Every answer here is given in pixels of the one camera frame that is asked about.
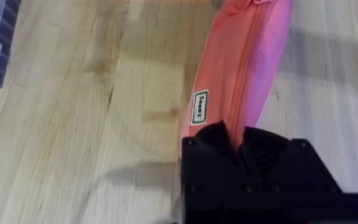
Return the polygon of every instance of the black mount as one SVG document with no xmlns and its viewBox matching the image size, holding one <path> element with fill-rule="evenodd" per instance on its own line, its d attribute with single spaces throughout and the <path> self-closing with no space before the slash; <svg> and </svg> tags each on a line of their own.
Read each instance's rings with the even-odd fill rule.
<svg viewBox="0 0 358 224">
<path fill-rule="evenodd" d="M 183 224 L 358 220 L 358 194 L 344 194 L 313 146 L 246 128 L 232 148 L 223 123 L 182 140 Z"/>
</svg>

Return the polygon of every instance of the pink fabric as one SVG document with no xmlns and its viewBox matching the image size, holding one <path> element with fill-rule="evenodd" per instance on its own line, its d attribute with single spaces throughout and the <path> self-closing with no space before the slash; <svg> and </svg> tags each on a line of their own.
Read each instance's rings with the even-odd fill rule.
<svg viewBox="0 0 358 224">
<path fill-rule="evenodd" d="M 195 136 L 205 126 L 223 120 L 233 145 L 238 146 L 244 127 L 255 126 L 285 47 L 291 4 L 291 0 L 224 3 L 206 43 L 182 137 Z M 199 95 L 195 101 L 195 93 L 204 91 L 208 91 L 206 103 Z M 196 124 L 192 119 L 196 114 L 198 121 L 204 115 L 206 121 Z"/>
</svg>

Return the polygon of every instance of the wooden table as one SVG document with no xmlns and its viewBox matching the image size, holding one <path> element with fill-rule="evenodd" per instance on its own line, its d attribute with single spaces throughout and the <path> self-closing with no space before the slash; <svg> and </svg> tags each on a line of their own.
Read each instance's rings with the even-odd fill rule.
<svg viewBox="0 0 358 224">
<path fill-rule="evenodd" d="M 294 0 L 259 126 L 358 192 L 358 1 Z M 208 2 L 23 0 L 0 91 L 0 223 L 165 223 Z"/>
</svg>

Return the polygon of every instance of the screw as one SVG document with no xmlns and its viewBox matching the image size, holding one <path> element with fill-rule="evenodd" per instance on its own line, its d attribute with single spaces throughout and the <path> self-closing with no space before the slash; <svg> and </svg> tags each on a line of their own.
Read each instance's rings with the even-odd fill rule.
<svg viewBox="0 0 358 224">
<path fill-rule="evenodd" d="M 328 191 L 333 193 L 333 194 L 339 193 L 339 189 L 337 187 L 335 187 L 335 186 L 329 186 L 327 188 L 328 188 Z"/>
<path fill-rule="evenodd" d="M 244 185 L 242 186 L 242 190 L 245 192 L 245 193 L 248 193 L 248 194 L 251 194 L 251 193 L 254 193 L 254 188 L 251 186 L 251 185 Z"/>
<path fill-rule="evenodd" d="M 273 186 L 272 186 L 272 191 L 273 191 L 274 193 L 280 193 L 282 190 L 281 190 L 281 187 L 280 187 L 280 186 L 278 186 L 278 185 L 273 185 Z"/>
<path fill-rule="evenodd" d="M 302 147 L 306 147 L 307 145 L 308 145 L 308 143 L 307 143 L 306 141 L 302 141 L 302 142 L 301 142 L 301 146 L 302 146 Z"/>
<path fill-rule="evenodd" d="M 200 191 L 200 189 L 195 184 L 190 184 L 190 186 L 188 187 L 188 190 L 193 195 L 196 195 Z"/>
<path fill-rule="evenodd" d="M 193 138 L 187 138 L 186 139 L 186 145 L 187 146 L 195 146 L 196 145 L 196 141 Z"/>
</svg>

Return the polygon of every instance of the wood grain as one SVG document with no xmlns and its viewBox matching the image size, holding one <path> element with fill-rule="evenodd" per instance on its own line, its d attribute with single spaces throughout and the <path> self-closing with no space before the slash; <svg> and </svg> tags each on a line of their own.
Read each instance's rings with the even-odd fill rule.
<svg viewBox="0 0 358 224">
<path fill-rule="evenodd" d="M 0 223 L 167 223 L 207 2 L 23 0 L 0 91 Z M 295 0 L 259 126 L 358 192 L 358 1 Z"/>
</svg>

